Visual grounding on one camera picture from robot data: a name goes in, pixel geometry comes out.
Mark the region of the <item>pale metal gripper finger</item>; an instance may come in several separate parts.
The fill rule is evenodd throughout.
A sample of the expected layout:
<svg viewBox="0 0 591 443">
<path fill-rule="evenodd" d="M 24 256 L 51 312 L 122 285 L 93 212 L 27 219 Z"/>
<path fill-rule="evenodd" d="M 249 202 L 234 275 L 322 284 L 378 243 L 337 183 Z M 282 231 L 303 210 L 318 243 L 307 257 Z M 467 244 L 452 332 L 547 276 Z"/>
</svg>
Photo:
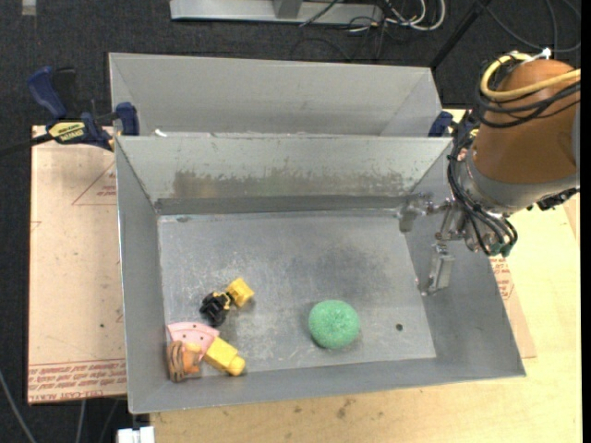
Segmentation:
<svg viewBox="0 0 591 443">
<path fill-rule="evenodd" d="M 419 275 L 417 288 L 422 296 L 433 295 L 450 285 L 455 257 L 446 243 L 430 247 L 427 270 Z"/>
<path fill-rule="evenodd" d="M 449 199 L 435 202 L 431 193 L 410 196 L 398 213 L 399 230 L 401 233 L 410 233 L 417 218 L 438 214 L 447 211 L 450 207 Z"/>
</svg>

